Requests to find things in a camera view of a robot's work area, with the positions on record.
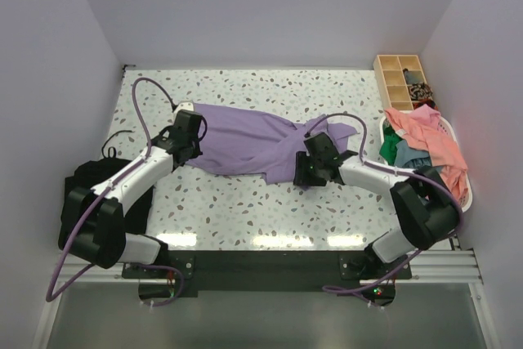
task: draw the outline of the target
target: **orange cloth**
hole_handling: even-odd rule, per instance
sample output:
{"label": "orange cloth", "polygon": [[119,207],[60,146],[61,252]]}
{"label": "orange cloth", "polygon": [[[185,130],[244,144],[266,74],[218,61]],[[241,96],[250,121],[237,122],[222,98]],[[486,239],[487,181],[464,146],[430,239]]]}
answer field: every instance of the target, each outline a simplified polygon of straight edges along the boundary
{"label": "orange cloth", "polygon": [[444,166],[441,179],[457,200],[468,192],[465,178],[468,167],[452,137],[394,108],[385,110],[385,114],[394,131],[407,141],[409,147],[428,151],[432,165]]}

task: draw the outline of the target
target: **terrazzo surface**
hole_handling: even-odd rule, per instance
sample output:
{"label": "terrazzo surface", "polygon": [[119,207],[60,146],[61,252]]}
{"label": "terrazzo surface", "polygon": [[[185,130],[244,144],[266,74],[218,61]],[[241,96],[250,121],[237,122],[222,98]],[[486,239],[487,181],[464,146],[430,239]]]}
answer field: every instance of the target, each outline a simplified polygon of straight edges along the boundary
{"label": "terrazzo surface", "polygon": [[[109,132],[133,130],[109,143],[119,158],[134,159],[145,146],[131,98],[140,76],[160,83],[175,102],[261,110],[295,122],[339,111],[357,114],[369,129],[367,157],[378,159],[383,109],[374,72],[323,69],[128,70]],[[172,122],[170,105],[154,85],[141,83],[137,97],[152,136]],[[351,119],[332,122],[361,130]],[[348,147],[357,150],[360,138],[352,136]],[[304,191],[292,183],[268,186],[261,176],[218,177],[185,166],[156,184],[147,235],[176,249],[363,249],[395,226],[392,202],[358,187]]]}

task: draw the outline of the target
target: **pile of clothes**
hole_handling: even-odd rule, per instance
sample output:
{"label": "pile of clothes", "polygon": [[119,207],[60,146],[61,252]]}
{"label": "pile of clothes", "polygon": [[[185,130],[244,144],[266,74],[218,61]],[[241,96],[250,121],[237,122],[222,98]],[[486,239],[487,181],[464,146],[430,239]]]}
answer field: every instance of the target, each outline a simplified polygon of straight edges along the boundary
{"label": "pile of clothes", "polygon": [[409,114],[385,110],[384,141],[380,155],[398,168],[436,167],[456,199],[468,192],[467,164],[458,144],[440,128],[440,112],[423,105]]}

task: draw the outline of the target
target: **pink cloth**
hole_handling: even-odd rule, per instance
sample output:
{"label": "pink cloth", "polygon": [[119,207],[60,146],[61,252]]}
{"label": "pink cloth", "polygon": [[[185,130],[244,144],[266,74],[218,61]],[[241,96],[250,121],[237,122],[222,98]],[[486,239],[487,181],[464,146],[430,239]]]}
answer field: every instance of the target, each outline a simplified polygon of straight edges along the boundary
{"label": "pink cloth", "polygon": [[[419,111],[425,107],[429,110]],[[409,147],[428,151],[432,165],[435,167],[444,166],[440,174],[441,179],[452,192],[452,195],[456,199],[460,199],[468,192],[467,164],[461,155],[458,144],[452,137],[438,131],[437,123],[435,126],[436,114],[434,112],[437,111],[426,105],[410,114],[404,114],[394,108],[385,110],[392,128],[407,141]]]}

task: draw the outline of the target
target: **white wall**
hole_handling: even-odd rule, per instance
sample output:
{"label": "white wall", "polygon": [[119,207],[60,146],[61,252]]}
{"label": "white wall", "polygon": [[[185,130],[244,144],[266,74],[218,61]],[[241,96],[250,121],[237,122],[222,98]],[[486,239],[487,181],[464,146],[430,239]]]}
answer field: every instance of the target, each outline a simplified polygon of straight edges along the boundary
{"label": "white wall", "polygon": [[422,53],[456,129],[474,203],[462,239],[476,250],[504,347],[523,333],[523,0],[453,0]]}
{"label": "white wall", "polygon": [[30,347],[63,178],[95,157],[119,63],[87,0],[0,0],[0,347]]}
{"label": "white wall", "polygon": [[451,0],[89,0],[141,67],[358,66],[421,51]]}

